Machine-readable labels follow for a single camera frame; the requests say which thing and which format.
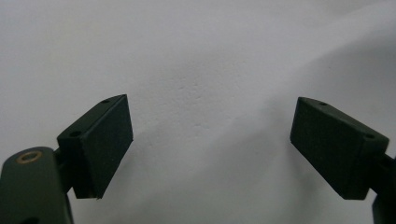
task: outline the white backdrop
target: white backdrop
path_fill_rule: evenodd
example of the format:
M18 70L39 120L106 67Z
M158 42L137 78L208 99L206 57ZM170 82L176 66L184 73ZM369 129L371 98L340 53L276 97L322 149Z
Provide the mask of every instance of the white backdrop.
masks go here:
M306 96L394 139L395 40L395 1L3 0L0 162L127 93L135 141L76 224L372 223L289 134Z

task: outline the white fabric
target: white fabric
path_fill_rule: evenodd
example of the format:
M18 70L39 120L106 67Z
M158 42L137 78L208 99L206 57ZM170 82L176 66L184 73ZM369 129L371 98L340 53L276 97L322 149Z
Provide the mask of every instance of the white fabric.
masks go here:
M102 200L69 192L76 224L373 223L289 134L306 96L396 137L395 1L1 1L0 52L0 162L128 94L135 141Z

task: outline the white surface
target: white surface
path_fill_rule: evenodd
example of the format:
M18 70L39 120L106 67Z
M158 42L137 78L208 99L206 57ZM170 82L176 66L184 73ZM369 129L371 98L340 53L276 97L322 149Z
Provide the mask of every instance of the white surface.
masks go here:
M394 1L1 1L0 162L127 93L135 141L77 224L372 223L289 133L302 95L394 139L395 39Z

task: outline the screw hole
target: screw hole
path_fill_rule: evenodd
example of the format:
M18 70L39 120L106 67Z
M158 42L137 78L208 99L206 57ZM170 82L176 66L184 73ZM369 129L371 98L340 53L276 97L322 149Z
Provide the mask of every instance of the screw hole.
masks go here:
M77 136L79 136L80 134L81 134L81 132L76 131L76 132L70 133L69 136L70 136L70 137L77 137Z
M366 134L366 138L374 139L374 138L375 138L375 136L374 136L374 135L372 135L372 134L370 134L370 133L367 133L367 134Z
M37 217L29 217L25 219L21 224L38 224L39 219Z
M29 152L21 154L17 158L17 163L25 164L25 163L29 163L29 162L32 162L32 161L36 161L42 155L43 155L43 153L41 151L29 151Z

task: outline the hole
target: hole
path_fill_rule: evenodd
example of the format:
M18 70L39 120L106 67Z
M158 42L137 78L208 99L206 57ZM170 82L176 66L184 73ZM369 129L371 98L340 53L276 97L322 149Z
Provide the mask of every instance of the hole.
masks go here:
M25 164L25 163L29 163L29 162L32 162L32 161L36 161L42 155L43 155L43 153L41 151L29 151L29 152L21 154L17 158L17 163Z
M37 217L29 217L21 222L21 224L38 224L39 220L40 219L38 219Z
M375 138L375 136L374 136L374 135L372 135L372 134L370 134L370 133L367 133L367 134L366 134L366 138L374 139L374 138Z
M70 137L77 137L77 136L79 136L80 134L81 134L81 132L76 131L76 132L70 133L69 136L70 136Z

